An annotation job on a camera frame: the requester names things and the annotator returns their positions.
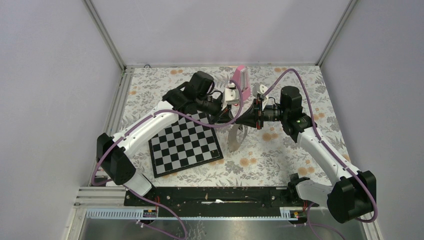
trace white square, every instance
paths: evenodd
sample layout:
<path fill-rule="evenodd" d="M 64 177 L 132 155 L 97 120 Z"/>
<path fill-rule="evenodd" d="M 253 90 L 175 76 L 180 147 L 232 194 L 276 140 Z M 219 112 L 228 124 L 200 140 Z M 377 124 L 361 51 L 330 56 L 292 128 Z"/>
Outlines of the white square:
<path fill-rule="evenodd" d="M 179 125 L 172 126 L 172 132 L 173 132 L 173 133 L 177 133 L 177 132 L 179 132 L 179 131 L 180 131 L 180 126 L 179 126 Z"/>
<path fill-rule="evenodd" d="M 193 135 L 190 135 L 190 140 L 193 142 L 193 141 L 196 141 L 196 140 L 198 140 L 199 138 L 198 138 L 198 135 L 197 134 L 193 134 Z"/>
<path fill-rule="evenodd" d="M 192 128 L 195 127 L 195 123 L 192 122 L 192 121 L 187 122 L 186 125 L 187 125 L 187 128 L 189 128 L 189 129 L 192 129 Z"/>
<path fill-rule="evenodd" d="M 152 145 L 156 145 L 156 144 L 159 144 L 160 142 L 159 142 L 159 138 L 158 137 L 154 137 L 154 138 L 152 138 L 151 139 L 151 144 Z"/>
<path fill-rule="evenodd" d="M 187 154 L 185 151 L 179 152 L 178 153 L 178 158 L 181 159 L 186 159 L 187 158 Z"/>
<path fill-rule="evenodd" d="M 212 158 L 211 152 L 207 151 L 207 152 L 203 153 L 203 157 L 204 157 L 204 159 L 211 159 Z"/>
<path fill-rule="evenodd" d="M 181 168 L 181 163 L 180 163 L 180 161 L 173 161 L 173 162 L 172 162 L 172 168 L 173 168 L 173 169 L 179 169 L 179 168 Z"/>
<path fill-rule="evenodd" d="M 195 156 L 189 156 L 187 158 L 187 160 L 188 160 L 188 164 L 195 164 L 195 163 L 198 162 L 198 161 L 196 161 L 196 157 Z"/>
<path fill-rule="evenodd" d="M 206 141 L 206 138 L 202 138 L 202 139 L 199 139 L 199 144 L 200 146 L 205 146 L 208 144 L 208 141 Z"/>
<path fill-rule="evenodd" d="M 157 133 L 157 136 L 158 136 L 158 137 L 160 137 L 160 136 L 165 136 L 165 134 L 166 134 L 166 133 L 165 133 L 165 130 L 161 130 L 160 132 L 158 132 L 158 133 Z"/>
<path fill-rule="evenodd" d="M 196 126 L 194 129 L 196 129 L 196 133 L 203 132 L 203 127 L 202 126 Z"/>
<path fill-rule="evenodd" d="M 212 137 L 212 131 L 211 130 L 206 130 L 203 132 L 205 137 Z"/>
<path fill-rule="evenodd" d="M 205 123 L 205 124 L 209 124 L 208 118 L 204 117 L 202 119 L 200 119 L 200 122 Z"/>
<path fill-rule="evenodd" d="M 169 164 L 172 162 L 170 155 L 164 156 L 162 159 L 163 159 L 163 164 Z"/>
<path fill-rule="evenodd" d="M 217 145 L 215 143 L 209 143 L 207 146 L 209 147 L 209 150 L 211 150 L 211 151 L 218 149 Z"/>
<path fill-rule="evenodd" d="M 194 155 L 200 155 L 202 154 L 202 149 L 200 147 L 193 148 Z"/>
<path fill-rule="evenodd" d="M 194 118 L 194 119 L 198 120 L 198 119 L 199 119 L 199 114 L 198 114 L 198 113 L 196 113 L 196 114 L 191 115 L 190 117 L 192 117 L 192 118 Z"/>
<path fill-rule="evenodd" d="M 160 166 L 156 166 L 156 173 L 157 174 L 161 174 L 165 172 L 165 166 L 164 165 L 160 165 Z"/>
<path fill-rule="evenodd" d="M 167 140 L 167 141 L 174 140 L 174 135 L 173 135 L 172 133 L 171 133 L 171 134 L 166 135 L 166 140 Z"/>
<path fill-rule="evenodd" d="M 180 137 L 180 138 L 175 139 L 175 144 L 176 144 L 177 146 L 184 144 L 183 139 L 182 139 L 181 137 Z"/>
<path fill-rule="evenodd" d="M 159 146 L 160 146 L 160 149 L 167 149 L 168 148 L 168 142 L 161 142 L 159 144 Z"/>
<path fill-rule="evenodd" d="M 186 143 L 184 143 L 184 148 L 185 148 L 185 150 L 189 150 L 189 149 L 193 148 L 193 145 L 192 145 L 191 142 L 186 142 Z"/>
<path fill-rule="evenodd" d="M 188 135 L 190 135 L 190 134 L 189 134 L 189 130 L 184 129 L 184 130 L 182 130 L 182 131 L 181 131 L 181 136 L 186 137 L 186 136 L 188 136 Z"/>
<path fill-rule="evenodd" d="M 177 153 L 177 147 L 176 146 L 172 146 L 169 148 L 169 154 L 176 154 Z"/>
<path fill-rule="evenodd" d="M 159 150 L 159 151 L 153 152 L 153 156 L 154 156 L 154 159 L 162 158 L 162 151 Z"/>

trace black joint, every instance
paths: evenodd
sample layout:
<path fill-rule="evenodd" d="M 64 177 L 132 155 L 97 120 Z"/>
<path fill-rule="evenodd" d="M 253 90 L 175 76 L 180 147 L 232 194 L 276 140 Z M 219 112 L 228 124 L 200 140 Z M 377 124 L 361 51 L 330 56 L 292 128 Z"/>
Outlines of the black joint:
<path fill-rule="evenodd" d="M 376 177 L 370 171 L 358 172 L 357 176 L 376 201 Z M 374 210 L 370 198 L 353 176 L 336 182 L 328 195 L 327 206 L 334 219 L 341 224 Z"/>
<path fill-rule="evenodd" d="M 114 141 L 106 133 L 97 138 L 97 162 L 113 144 Z M 124 147 L 115 146 L 101 163 L 103 170 L 116 185 L 125 184 L 136 173 L 136 168 L 124 151 Z"/>
<path fill-rule="evenodd" d="M 296 185 L 309 179 L 310 179 L 309 177 L 305 177 L 305 176 L 299 178 L 299 175 L 297 173 L 290 175 L 290 182 L 288 182 L 287 184 L 287 190 L 288 190 L 288 199 L 292 203 L 301 201 L 298 195 L 298 191 L 296 190 Z"/>

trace black cable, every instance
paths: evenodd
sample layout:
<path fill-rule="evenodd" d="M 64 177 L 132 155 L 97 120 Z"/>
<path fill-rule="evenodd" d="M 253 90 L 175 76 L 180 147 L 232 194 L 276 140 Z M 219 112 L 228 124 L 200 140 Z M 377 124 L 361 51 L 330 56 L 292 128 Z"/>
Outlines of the black cable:
<path fill-rule="evenodd" d="M 220 90 L 215 90 L 215 91 L 213 91 L 213 92 L 211 92 L 211 93 L 208 93 L 208 94 L 207 94 L 207 96 L 210 96 L 210 95 L 212 95 L 212 94 L 214 94 L 214 93 L 220 93 L 220 96 L 223 94 L 223 92 L 222 92 L 222 91 L 220 91 Z"/>
<path fill-rule="evenodd" d="M 274 104 L 277 104 L 276 99 L 272 96 L 268 97 L 269 99 L 274 99 Z"/>

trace chessboard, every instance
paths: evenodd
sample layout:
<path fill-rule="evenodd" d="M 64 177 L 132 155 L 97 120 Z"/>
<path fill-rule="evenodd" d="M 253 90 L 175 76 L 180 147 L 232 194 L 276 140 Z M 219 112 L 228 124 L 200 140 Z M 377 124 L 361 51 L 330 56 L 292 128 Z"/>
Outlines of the chessboard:
<path fill-rule="evenodd" d="M 212 124 L 203 112 L 191 117 Z M 224 158 L 213 128 L 181 116 L 148 143 L 155 178 Z"/>

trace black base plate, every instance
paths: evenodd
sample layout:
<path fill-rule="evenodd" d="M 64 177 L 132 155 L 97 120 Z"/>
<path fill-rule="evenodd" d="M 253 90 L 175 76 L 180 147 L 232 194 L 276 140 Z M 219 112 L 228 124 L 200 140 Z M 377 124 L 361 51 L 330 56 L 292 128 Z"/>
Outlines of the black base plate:
<path fill-rule="evenodd" d="M 144 197 L 169 207 L 179 217 L 280 217 L 280 207 L 303 207 L 289 201 L 282 187 L 155 187 Z M 226 203 L 211 203 L 221 200 Z M 153 206 L 127 191 L 124 206 Z M 158 217 L 173 217 L 159 211 Z"/>

